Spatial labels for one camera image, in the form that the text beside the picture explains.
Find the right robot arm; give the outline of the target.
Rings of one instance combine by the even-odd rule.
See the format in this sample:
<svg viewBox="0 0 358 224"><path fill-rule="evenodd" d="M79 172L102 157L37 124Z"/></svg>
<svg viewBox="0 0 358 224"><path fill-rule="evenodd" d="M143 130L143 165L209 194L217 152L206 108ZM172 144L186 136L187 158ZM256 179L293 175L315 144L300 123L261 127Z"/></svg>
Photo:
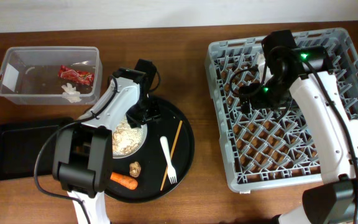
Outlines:
<svg viewBox="0 0 358 224"><path fill-rule="evenodd" d="M299 48L289 30L262 40L265 60L253 67L258 83L238 91L241 109L289 108L295 102L316 147L323 184L306 190L300 207L275 223L358 222L358 120L342 105L334 67L322 46Z"/></svg>

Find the red snack wrapper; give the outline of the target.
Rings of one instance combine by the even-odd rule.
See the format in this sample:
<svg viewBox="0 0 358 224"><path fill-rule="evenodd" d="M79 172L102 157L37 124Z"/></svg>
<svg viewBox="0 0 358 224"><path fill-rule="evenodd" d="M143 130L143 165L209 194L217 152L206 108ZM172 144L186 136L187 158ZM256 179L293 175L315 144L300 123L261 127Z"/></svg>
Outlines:
<svg viewBox="0 0 358 224"><path fill-rule="evenodd" d="M64 65L60 67L58 77L81 85L91 85L94 82L94 73L74 70Z"/></svg>

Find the cream cup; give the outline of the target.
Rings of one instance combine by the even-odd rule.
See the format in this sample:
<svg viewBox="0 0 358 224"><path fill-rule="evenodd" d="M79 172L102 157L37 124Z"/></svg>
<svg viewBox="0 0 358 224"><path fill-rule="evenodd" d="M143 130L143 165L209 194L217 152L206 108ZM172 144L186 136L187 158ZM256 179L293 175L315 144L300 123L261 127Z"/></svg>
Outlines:
<svg viewBox="0 0 358 224"><path fill-rule="evenodd" d="M351 135L352 141L358 141L358 120L349 120L347 124L347 129L349 131L349 134Z"/></svg>

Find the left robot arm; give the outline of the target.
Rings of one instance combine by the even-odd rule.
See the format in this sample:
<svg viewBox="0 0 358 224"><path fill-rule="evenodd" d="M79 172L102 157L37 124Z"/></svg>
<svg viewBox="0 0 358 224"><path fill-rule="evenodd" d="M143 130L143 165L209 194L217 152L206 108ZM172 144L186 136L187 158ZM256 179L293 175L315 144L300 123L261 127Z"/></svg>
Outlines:
<svg viewBox="0 0 358 224"><path fill-rule="evenodd" d="M79 120L58 131L53 178L73 201L78 223L109 223L104 191L112 173L112 134L122 118L141 128L161 118L149 97L156 66L138 60L134 69L115 71L99 101Z"/></svg>

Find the white tissue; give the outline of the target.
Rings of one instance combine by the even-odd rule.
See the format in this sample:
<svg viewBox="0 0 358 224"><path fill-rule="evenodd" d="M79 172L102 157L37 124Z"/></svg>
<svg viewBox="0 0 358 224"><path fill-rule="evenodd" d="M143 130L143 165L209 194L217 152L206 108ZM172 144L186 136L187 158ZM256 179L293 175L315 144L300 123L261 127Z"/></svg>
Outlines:
<svg viewBox="0 0 358 224"><path fill-rule="evenodd" d="M63 93L62 96L70 103L78 103L81 101L80 92L76 90L76 87L71 83L62 85Z"/></svg>

